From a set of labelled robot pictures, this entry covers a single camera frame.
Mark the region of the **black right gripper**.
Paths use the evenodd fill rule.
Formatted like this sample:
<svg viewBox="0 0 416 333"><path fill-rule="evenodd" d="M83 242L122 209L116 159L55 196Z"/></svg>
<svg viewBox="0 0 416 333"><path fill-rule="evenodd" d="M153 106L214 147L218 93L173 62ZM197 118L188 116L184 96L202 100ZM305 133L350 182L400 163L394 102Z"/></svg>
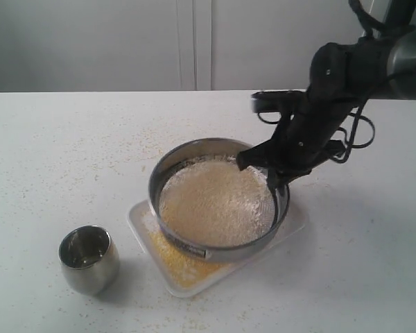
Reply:
<svg viewBox="0 0 416 333"><path fill-rule="evenodd" d="M271 139L236 156L240 171L248 167L268 169L267 186L283 189L311 173L313 163L354 108L352 98L312 101L306 92L284 92L293 105L283 113Z"/></svg>

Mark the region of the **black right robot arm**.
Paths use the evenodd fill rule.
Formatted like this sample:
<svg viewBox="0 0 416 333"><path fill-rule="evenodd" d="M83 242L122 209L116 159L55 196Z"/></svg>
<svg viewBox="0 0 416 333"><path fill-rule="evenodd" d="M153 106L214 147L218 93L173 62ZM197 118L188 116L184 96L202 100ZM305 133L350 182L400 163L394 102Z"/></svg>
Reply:
<svg viewBox="0 0 416 333"><path fill-rule="evenodd" d="M334 138L343 121L363 120L370 99L416 100L416 30L355 44L330 42L314 55L306 90L257 92L257 115L280 115L272 137L237 155L239 169L263 167L271 187L307 176L326 161L343 164L357 148L354 130Z"/></svg>

